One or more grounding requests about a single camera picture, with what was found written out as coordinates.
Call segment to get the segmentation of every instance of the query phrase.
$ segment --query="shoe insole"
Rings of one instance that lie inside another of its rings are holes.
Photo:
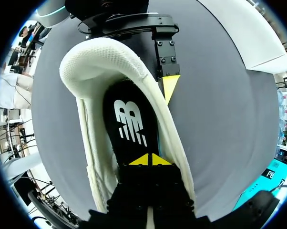
[[[156,115],[132,81],[120,81],[106,91],[103,119],[118,165],[147,153],[159,155]]]

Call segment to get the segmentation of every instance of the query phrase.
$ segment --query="person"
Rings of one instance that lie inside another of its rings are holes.
[[[6,64],[0,69],[0,107],[31,109],[33,78],[25,73],[7,73]]]
[[[22,37],[23,40],[21,41],[21,47],[26,48],[27,42],[30,39],[31,35],[36,34],[38,31],[39,26],[38,24],[31,26],[30,29],[27,26],[24,26],[20,32],[19,37]],[[44,28],[43,31],[38,35],[36,38],[38,41],[44,43],[46,41],[47,35],[50,32],[51,28]]]

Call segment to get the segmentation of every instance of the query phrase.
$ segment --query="black metal bracket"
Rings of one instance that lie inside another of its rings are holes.
[[[110,17],[103,24],[96,24],[94,18],[83,21],[91,33],[88,38],[107,37],[117,40],[129,39],[132,35],[141,32],[152,32],[157,59],[156,81],[164,76],[180,75],[180,66],[177,63],[175,46],[172,37],[179,32],[178,25],[172,17],[166,14],[140,13],[126,16]]]

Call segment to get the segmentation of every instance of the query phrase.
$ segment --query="gray circular platform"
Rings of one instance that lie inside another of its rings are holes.
[[[172,15],[181,77],[169,108],[194,179],[197,216],[231,212],[239,195],[274,158],[278,105],[271,74],[247,71],[233,41],[197,1],[152,0],[150,12]],[[85,40],[79,21],[52,29],[37,65],[33,127],[44,166],[57,190],[82,219],[95,209],[76,101],[59,77],[64,55]],[[155,72],[149,33],[124,42]]]

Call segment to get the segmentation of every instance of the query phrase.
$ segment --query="wire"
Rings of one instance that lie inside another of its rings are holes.
[[[28,148],[30,148],[30,147],[34,147],[34,146],[28,146],[28,147],[25,147],[25,148],[23,148],[23,149],[21,149],[21,150],[18,150],[17,152],[15,152],[15,153],[13,153],[11,156],[9,156],[9,157],[7,158],[7,160],[5,160],[4,163],[2,163],[2,164],[4,165],[4,164],[5,164],[9,159],[11,159],[14,155],[18,155],[18,153],[19,153],[20,151],[25,150],[25,149],[28,149]]]
[[[83,21],[81,21],[79,24],[78,24],[78,30],[80,33],[83,33],[83,34],[86,34],[86,35],[90,35],[91,33],[90,32],[84,32],[80,29],[80,25],[83,23]]]
[[[48,221],[48,219],[46,219],[45,217],[42,217],[42,216],[33,217],[33,218],[31,219],[31,221],[34,222],[36,219],[44,219],[44,220],[47,220],[47,221]]]
[[[6,80],[6,79],[4,79],[4,78],[2,78],[2,79],[3,79],[4,81],[6,81],[7,84],[9,84],[11,87],[14,87],[14,88],[15,88],[15,91],[16,91],[21,97],[23,97],[23,99],[26,100],[26,102],[31,106],[31,103],[29,103],[29,101],[28,101],[27,99],[25,99],[25,97],[16,89],[16,86],[11,85],[11,84],[8,82],[8,80]]]
[[[32,141],[34,141],[34,140],[35,140],[35,139],[32,139],[32,140],[30,140],[30,141],[28,141],[28,142],[24,142],[24,144],[22,144],[21,147],[23,148],[24,145],[26,145],[26,144],[28,144],[29,142],[32,142]]]
[[[270,192],[274,192],[274,191],[276,191],[277,189],[281,189],[282,187],[287,187],[287,185],[277,186],[277,187],[273,188]]]
[[[24,136],[23,135],[11,135],[10,137],[24,137]]]
[[[35,209],[33,212],[36,212],[38,209]],[[28,213],[28,214],[32,214],[33,212],[30,212],[30,213]]]
[[[56,197],[50,197],[50,198],[47,198],[45,201],[46,204],[53,204],[61,195],[58,195]]]
[[[45,181],[42,181],[42,180],[39,180],[39,179],[36,179],[36,178],[32,178],[32,177],[21,177],[20,179],[22,179],[22,178],[37,180],[37,181],[40,181],[40,182],[45,183],[45,184],[47,184],[47,185],[53,185],[53,186],[54,186],[54,184],[52,184],[52,183],[48,183],[48,182],[45,182]]]
[[[30,215],[31,212],[36,208],[36,206],[34,206],[27,214]]]
[[[29,119],[29,120],[27,120],[26,122],[17,124],[15,127],[13,127],[13,129],[15,129],[16,127],[19,127],[20,125],[23,125],[23,124],[25,124],[25,123],[27,123],[27,122],[29,122],[29,121],[31,121],[31,120],[32,120],[32,118]],[[5,135],[5,134],[7,134],[9,131],[6,131],[5,133],[1,134],[0,137],[3,136],[3,135]]]

